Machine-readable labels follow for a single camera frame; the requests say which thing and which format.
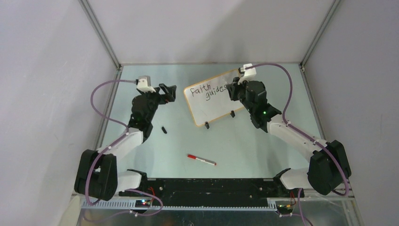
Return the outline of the white whiteboard yellow frame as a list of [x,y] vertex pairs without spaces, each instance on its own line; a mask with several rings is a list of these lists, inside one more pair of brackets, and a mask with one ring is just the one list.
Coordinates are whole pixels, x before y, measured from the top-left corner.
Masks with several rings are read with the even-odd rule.
[[237,69],[203,80],[183,90],[185,100],[197,127],[243,108],[239,101],[230,100],[227,85],[239,76]]

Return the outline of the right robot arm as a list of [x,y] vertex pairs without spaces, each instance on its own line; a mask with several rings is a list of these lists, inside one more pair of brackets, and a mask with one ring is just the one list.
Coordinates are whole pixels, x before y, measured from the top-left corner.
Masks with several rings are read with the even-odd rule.
[[340,184],[345,186],[341,195],[347,195],[351,169],[341,142],[328,142],[295,127],[283,117],[280,110],[268,103],[265,86],[260,81],[245,81],[242,84],[233,81],[227,85],[227,90],[232,101],[240,101],[243,104],[257,129],[291,145],[308,162],[305,168],[288,168],[273,178],[276,195],[285,197],[293,189],[299,188],[312,188],[321,195],[327,195],[335,192]]

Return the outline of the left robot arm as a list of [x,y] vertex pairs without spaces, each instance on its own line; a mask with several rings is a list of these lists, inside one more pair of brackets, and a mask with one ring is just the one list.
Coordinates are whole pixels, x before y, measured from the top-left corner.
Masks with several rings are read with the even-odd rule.
[[145,173],[128,169],[118,172],[117,163],[134,148],[143,144],[153,129],[152,120],[159,105],[174,102],[175,85],[137,86],[139,95],[132,100],[131,115],[124,132],[109,145],[85,150],[80,158],[74,191],[97,201],[110,200],[116,193],[130,190],[137,196],[147,194],[149,184]]

